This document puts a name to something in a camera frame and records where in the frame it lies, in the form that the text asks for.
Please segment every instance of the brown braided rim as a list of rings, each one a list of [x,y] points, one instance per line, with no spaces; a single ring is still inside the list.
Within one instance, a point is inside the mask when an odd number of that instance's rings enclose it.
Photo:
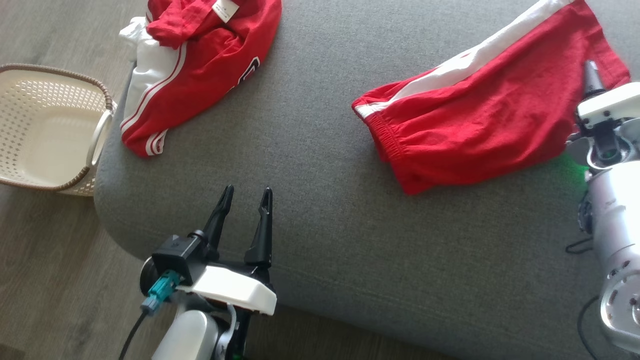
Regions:
[[[0,72],[5,72],[9,70],[28,70],[28,71],[48,72],[50,74],[66,76],[68,78],[81,80],[81,81],[84,81],[85,83],[95,85],[98,88],[100,88],[100,90],[102,90],[102,93],[104,94],[104,100],[105,100],[104,107],[107,110],[113,112],[113,99],[109,94],[109,90],[107,90],[104,84],[102,84],[100,81],[96,79],[93,79],[81,74],[76,74],[75,72],[71,72],[71,71],[55,69],[53,67],[46,67],[46,66],[39,66],[39,65],[7,64],[7,65],[0,66]],[[0,184],[16,186],[18,188],[25,188],[25,189],[60,192],[62,190],[67,190],[69,188],[74,187],[75,185],[78,185],[82,181],[82,179],[84,179],[84,177],[87,175],[87,173],[89,173],[89,170],[90,170],[89,167],[87,166],[83,167],[82,170],[80,170],[80,172],[78,173],[78,175],[76,175],[73,179],[71,179],[71,181],[60,186],[51,187],[51,186],[28,185],[28,184],[16,183],[15,181],[10,181],[5,179],[0,179]]]

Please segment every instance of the beige plastic basket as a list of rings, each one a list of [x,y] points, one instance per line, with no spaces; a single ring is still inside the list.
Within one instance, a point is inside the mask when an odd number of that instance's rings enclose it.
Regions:
[[[0,183],[92,196],[114,109],[95,79],[35,65],[0,67]]]

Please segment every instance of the gray fabric surface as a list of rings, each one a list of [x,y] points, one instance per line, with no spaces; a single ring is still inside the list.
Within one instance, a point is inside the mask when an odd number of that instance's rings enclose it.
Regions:
[[[113,130],[95,194],[104,225],[145,258],[169,234],[201,227],[230,183],[221,249],[240,259],[270,185],[281,303],[461,359],[587,358],[575,321],[600,273],[592,254],[563,252],[581,237],[584,185],[571,161],[408,197],[350,108],[476,45],[534,2],[286,0],[264,65],[171,130],[164,154],[139,159]],[[640,74],[638,7],[591,4]],[[596,324],[592,311],[585,325],[596,351],[621,358]]]

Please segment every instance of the black cable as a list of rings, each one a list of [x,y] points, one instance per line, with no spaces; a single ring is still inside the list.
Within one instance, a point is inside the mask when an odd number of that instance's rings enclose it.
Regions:
[[[587,241],[591,241],[591,240],[593,240],[593,238],[586,238],[586,239],[583,239],[583,240],[580,240],[580,241],[576,241],[575,243],[571,243],[571,244],[567,245],[564,248],[564,252],[566,252],[567,254],[571,254],[571,255],[584,254],[587,251],[593,250],[593,246],[584,247],[583,249],[580,249],[580,250],[574,250],[573,248],[578,246],[578,245],[580,245],[580,244],[586,243]]]
[[[580,341],[584,345],[584,348],[587,350],[589,355],[591,355],[591,358],[593,358],[593,360],[598,360],[598,357],[593,353],[593,349],[591,349],[589,344],[587,344],[587,339],[584,337],[584,333],[582,332],[582,319],[584,318],[584,313],[586,313],[587,309],[589,309],[589,306],[591,306],[599,298],[600,297],[596,295],[592,297],[589,301],[587,301],[586,304],[584,304],[584,306],[582,307],[582,310],[580,310],[580,314],[578,315],[578,321],[577,321],[578,336],[580,336]]]
[[[147,310],[143,310],[142,314],[140,314],[140,317],[138,318],[138,321],[136,321],[136,323],[131,328],[131,332],[129,332],[129,336],[127,337],[127,341],[125,341],[124,345],[122,346],[122,351],[120,351],[120,357],[118,358],[118,360],[124,360],[124,355],[127,354],[127,350],[129,349],[129,345],[131,344],[131,340],[133,340],[133,336],[136,334],[136,331],[138,331],[138,327],[140,327],[140,324],[142,323],[142,320],[144,320],[147,317],[148,314],[149,314],[149,311],[147,311]]]

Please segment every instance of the clothing tag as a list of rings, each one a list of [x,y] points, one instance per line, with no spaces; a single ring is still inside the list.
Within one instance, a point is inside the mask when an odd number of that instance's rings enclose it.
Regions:
[[[213,4],[212,9],[226,24],[227,21],[231,19],[231,16],[236,13],[239,7],[240,6],[238,6],[231,0],[216,0],[216,3]]]

